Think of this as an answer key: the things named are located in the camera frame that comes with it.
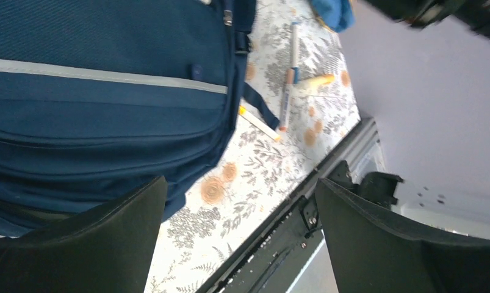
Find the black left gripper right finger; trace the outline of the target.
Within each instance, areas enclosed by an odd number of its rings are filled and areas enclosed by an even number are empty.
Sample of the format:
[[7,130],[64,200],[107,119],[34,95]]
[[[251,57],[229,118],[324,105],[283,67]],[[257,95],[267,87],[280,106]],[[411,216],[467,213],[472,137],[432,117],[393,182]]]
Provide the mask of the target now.
[[490,292],[490,240],[411,220],[325,178],[315,198],[339,292]]

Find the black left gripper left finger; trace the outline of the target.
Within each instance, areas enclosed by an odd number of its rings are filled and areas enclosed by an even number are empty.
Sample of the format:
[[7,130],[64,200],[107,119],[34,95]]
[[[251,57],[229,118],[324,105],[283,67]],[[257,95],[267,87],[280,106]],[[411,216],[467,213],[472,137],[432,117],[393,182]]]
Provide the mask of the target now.
[[0,292],[143,292],[165,178],[18,238],[0,238]]

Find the navy blue backpack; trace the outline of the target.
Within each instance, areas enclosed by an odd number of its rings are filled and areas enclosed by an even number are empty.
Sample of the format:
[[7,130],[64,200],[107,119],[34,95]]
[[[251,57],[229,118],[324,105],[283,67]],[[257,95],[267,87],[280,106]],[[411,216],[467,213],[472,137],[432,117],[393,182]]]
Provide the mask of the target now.
[[256,1],[0,1],[0,235],[213,169],[244,99]]

